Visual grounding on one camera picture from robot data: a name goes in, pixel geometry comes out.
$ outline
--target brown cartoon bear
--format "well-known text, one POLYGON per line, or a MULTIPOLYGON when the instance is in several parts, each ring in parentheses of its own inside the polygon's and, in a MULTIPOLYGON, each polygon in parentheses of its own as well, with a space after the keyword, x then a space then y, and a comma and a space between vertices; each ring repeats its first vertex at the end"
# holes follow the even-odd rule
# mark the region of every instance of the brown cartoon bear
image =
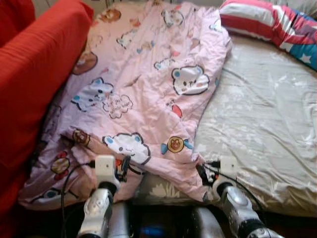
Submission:
POLYGON ((121 17, 121 12, 117 9, 109 9, 106 13, 102 13, 100 19, 103 22, 112 23, 114 21, 119 20, 121 17))
POLYGON ((74 130, 73 140, 81 145, 87 146, 90 141, 90 135, 86 134, 82 130, 74 130))
POLYGON ((85 73, 96 66, 98 61, 97 56, 92 52, 84 52, 78 62, 76 63, 73 74, 80 75, 82 73, 85 73))

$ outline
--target black cable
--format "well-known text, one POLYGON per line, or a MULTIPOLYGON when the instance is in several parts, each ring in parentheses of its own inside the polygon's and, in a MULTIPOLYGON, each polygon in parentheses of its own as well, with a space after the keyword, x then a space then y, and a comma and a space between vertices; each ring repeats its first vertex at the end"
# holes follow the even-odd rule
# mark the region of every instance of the black cable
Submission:
POLYGON ((84 166, 84 165, 88 165, 91 168, 95 167, 95 161, 91 161, 89 163, 84 163, 84 164, 78 164, 75 167, 73 167, 73 169, 70 171, 70 173, 67 175, 66 180, 63 184, 63 188, 60 192, 60 206, 61 206, 61 215, 62 215, 62 228, 61 228, 61 233, 60 233, 60 237, 61 238, 66 238, 66 228, 65 228, 65 224, 66 224, 66 220, 65 220, 65 204, 64 204, 64 197, 65 197, 65 190, 66 190, 66 186, 68 183, 68 180, 71 176, 71 174, 79 167, 84 166))
POLYGON ((220 173, 220 172, 218 172, 217 170, 213 170, 213 169, 207 167, 205 164, 203 164, 203 167, 204 167, 205 169, 208 169, 208 170, 214 172, 215 174, 219 174, 219 175, 221 175, 221 176, 224 176, 225 178, 230 179, 230 180, 234 181, 235 183, 237 183, 239 186, 241 186, 241 187, 249 194, 249 196, 252 197, 252 199, 256 202, 257 206, 259 207, 259 209, 260 209, 260 211, 261 211, 263 223, 264 223, 264 225, 266 226, 266 217, 265 217, 265 213, 264 213, 263 207, 261 206, 261 204, 260 204, 260 202, 258 201, 258 199, 257 199, 242 183, 240 183, 237 179, 231 178, 231 177, 228 176, 228 175, 224 175, 223 173, 220 173))
POLYGON ((67 214, 66 219, 65 219, 65 229, 66 229, 66 224, 67 224, 69 218, 70 218, 75 212, 77 212, 79 209, 83 209, 84 206, 85 206, 85 204, 81 204, 81 205, 75 207, 71 212, 69 212, 69 213, 67 214))

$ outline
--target striped pillowcase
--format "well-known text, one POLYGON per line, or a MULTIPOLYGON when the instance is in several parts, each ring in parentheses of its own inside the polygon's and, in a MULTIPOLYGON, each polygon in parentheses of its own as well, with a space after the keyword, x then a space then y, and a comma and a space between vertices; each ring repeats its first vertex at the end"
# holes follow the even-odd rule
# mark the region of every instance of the striped pillowcase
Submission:
POLYGON ((273 41, 273 8, 258 0, 227 0, 220 7, 222 25, 230 32, 273 41))
POLYGON ((227 0, 220 17, 228 31, 273 42, 317 71, 317 22, 304 13, 260 0, 227 0))

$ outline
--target red sofa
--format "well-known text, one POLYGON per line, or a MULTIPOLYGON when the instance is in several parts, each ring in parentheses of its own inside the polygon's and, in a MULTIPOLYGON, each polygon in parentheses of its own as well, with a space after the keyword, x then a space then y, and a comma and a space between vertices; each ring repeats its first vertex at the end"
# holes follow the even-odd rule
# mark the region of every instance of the red sofa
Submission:
POLYGON ((35 21, 31 0, 0 1, 0 237, 17 229, 19 216, 10 211, 28 176, 26 162, 47 106, 83 49, 92 17, 80 0, 59 0, 35 21))

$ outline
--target blue light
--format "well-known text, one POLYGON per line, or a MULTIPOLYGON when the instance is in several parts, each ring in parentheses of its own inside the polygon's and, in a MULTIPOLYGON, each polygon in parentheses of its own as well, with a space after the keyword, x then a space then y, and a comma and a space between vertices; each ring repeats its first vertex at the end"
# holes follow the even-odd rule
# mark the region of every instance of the blue light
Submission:
POLYGON ((141 228, 141 234, 150 236, 150 237, 165 237, 163 229, 158 227, 143 227, 141 228))

